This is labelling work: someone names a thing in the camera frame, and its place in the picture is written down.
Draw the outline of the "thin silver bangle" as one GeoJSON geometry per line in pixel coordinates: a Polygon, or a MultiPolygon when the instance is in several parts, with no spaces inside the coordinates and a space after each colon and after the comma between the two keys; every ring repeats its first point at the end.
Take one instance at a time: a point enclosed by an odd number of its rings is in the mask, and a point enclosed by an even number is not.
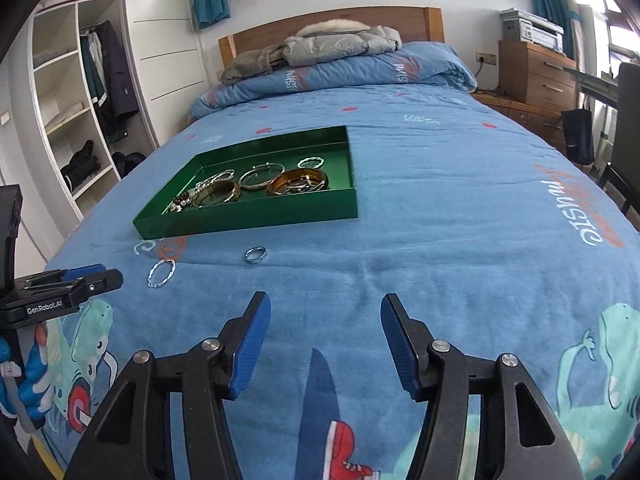
{"type": "Polygon", "coordinates": [[[264,162],[244,172],[239,178],[239,185],[244,191],[260,191],[284,172],[285,166],[280,162],[264,162]]]}

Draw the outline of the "amber wide bangle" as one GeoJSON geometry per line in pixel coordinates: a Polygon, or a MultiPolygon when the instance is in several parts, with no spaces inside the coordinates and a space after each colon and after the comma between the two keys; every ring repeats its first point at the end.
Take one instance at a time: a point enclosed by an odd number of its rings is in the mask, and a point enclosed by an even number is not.
{"type": "Polygon", "coordinates": [[[319,169],[297,168],[285,171],[267,186],[269,196],[312,193],[329,187],[329,177],[319,169]]]}

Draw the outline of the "green jewelry tray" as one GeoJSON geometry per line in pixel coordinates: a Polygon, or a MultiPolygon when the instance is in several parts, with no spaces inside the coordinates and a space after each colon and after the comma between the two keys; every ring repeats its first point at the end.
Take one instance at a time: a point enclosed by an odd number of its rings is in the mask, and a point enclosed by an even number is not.
{"type": "Polygon", "coordinates": [[[148,240],[357,216],[348,130],[332,126],[193,156],[134,217],[134,227],[148,240]]]}

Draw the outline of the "black folded clothes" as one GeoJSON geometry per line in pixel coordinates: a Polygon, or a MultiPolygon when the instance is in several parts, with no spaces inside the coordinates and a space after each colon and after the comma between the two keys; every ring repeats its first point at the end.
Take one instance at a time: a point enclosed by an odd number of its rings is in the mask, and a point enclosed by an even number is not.
{"type": "Polygon", "coordinates": [[[84,146],[75,152],[70,161],[61,168],[61,174],[70,192],[79,188],[88,177],[96,174],[101,165],[98,158],[93,154],[93,140],[87,140],[84,146]]]}

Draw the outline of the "dark tortoiseshell bangle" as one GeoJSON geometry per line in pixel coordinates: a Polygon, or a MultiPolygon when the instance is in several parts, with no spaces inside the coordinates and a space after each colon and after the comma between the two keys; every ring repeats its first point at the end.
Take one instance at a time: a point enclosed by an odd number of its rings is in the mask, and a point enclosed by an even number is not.
{"type": "Polygon", "coordinates": [[[199,188],[193,198],[195,208],[213,207],[235,202],[241,195],[241,187],[235,180],[212,181],[199,188]]]}

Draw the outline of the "dark hanging coat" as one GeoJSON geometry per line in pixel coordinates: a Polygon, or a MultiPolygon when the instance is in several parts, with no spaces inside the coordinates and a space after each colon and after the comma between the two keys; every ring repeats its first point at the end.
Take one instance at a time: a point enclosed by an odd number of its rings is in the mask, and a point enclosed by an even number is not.
{"type": "Polygon", "coordinates": [[[108,121],[107,139],[116,143],[128,136],[127,122],[139,113],[124,48],[120,44],[110,21],[94,29],[101,43],[105,111],[108,121]]]}

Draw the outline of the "blue patterned bed quilt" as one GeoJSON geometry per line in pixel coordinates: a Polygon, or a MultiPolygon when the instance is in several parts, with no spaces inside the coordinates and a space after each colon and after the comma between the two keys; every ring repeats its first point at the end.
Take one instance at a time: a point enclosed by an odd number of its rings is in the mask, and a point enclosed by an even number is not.
{"type": "Polygon", "coordinates": [[[208,115],[104,197],[54,259],[121,270],[117,292],[50,330],[62,385],[44,442],[66,466],[137,350],[188,350],[272,304],[252,380],[227,408],[247,479],[400,479],[424,408],[402,390],[380,303],[471,356],[511,352],[604,479],[639,435],[639,235],[555,148],[468,94],[329,89],[208,115]],[[197,154],[345,126],[352,220],[144,240],[134,217],[197,154]]]}

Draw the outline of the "olive fleece jacket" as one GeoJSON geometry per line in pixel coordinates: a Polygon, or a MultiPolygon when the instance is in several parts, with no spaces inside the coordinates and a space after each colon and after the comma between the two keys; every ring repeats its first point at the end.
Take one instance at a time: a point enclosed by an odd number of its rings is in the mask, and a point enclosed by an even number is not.
{"type": "Polygon", "coordinates": [[[224,86],[232,86],[241,80],[271,74],[288,63],[283,56],[282,44],[240,53],[220,76],[224,86]]]}

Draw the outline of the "black chair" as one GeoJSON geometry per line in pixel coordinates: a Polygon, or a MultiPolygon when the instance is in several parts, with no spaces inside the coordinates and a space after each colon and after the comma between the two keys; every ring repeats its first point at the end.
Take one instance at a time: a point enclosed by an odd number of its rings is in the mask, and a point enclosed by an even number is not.
{"type": "Polygon", "coordinates": [[[604,167],[598,185],[611,183],[624,198],[624,216],[639,212],[640,156],[640,67],[623,63],[618,72],[617,120],[612,158],[604,167]]]}

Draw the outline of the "grey puffer jacket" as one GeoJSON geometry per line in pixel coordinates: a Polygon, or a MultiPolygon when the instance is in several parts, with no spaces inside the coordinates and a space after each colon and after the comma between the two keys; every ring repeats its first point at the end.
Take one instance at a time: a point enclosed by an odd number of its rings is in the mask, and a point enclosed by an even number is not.
{"type": "Polygon", "coordinates": [[[401,36],[396,29],[336,18],[299,29],[284,40],[282,55],[289,66],[305,67],[341,58],[395,52],[401,47],[401,36]]]}

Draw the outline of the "dark waste bin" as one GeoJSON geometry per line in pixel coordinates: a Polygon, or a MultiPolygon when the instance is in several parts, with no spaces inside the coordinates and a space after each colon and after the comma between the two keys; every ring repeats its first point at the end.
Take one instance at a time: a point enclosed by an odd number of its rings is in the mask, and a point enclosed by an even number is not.
{"type": "Polygon", "coordinates": [[[561,113],[566,157],[570,162],[588,166],[594,162],[592,113],[578,108],[561,113]]]}

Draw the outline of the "wooden drawer nightstand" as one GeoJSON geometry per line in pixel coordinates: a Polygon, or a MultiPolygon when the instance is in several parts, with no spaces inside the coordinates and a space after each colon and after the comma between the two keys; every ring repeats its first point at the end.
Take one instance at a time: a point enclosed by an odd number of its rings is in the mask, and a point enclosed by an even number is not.
{"type": "Polygon", "coordinates": [[[527,41],[501,40],[499,83],[474,98],[526,128],[560,153],[566,152],[562,114],[576,104],[570,71],[576,62],[565,54],[527,41]]]}

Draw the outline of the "folded blue duvet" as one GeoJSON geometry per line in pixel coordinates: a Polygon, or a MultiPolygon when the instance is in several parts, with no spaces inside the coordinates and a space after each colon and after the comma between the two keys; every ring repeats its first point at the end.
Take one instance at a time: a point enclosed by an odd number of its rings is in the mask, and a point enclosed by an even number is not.
{"type": "Polygon", "coordinates": [[[413,41],[395,52],[285,67],[230,86],[218,84],[193,102],[189,120],[197,122],[227,107],[272,96],[371,84],[434,84],[466,92],[477,89],[472,70],[452,47],[436,41],[413,41]]]}

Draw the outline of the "wooden headboard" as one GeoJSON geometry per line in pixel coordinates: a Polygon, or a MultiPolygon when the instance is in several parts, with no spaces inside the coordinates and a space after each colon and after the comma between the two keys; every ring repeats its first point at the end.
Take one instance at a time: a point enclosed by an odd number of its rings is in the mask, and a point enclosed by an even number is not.
{"type": "Polygon", "coordinates": [[[338,18],[390,26],[400,33],[404,41],[445,41],[442,10],[439,8],[360,6],[297,15],[222,36],[218,40],[222,66],[227,67],[240,53],[280,44],[304,26],[338,18]]]}

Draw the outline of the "white printer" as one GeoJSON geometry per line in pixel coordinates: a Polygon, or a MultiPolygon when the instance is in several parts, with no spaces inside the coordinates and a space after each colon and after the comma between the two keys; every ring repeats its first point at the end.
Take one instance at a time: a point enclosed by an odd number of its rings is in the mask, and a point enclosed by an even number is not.
{"type": "Polygon", "coordinates": [[[504,40],[526,41],[563,53],[564,29],[546,18],[518,9],[500,12],[504,40]]]}

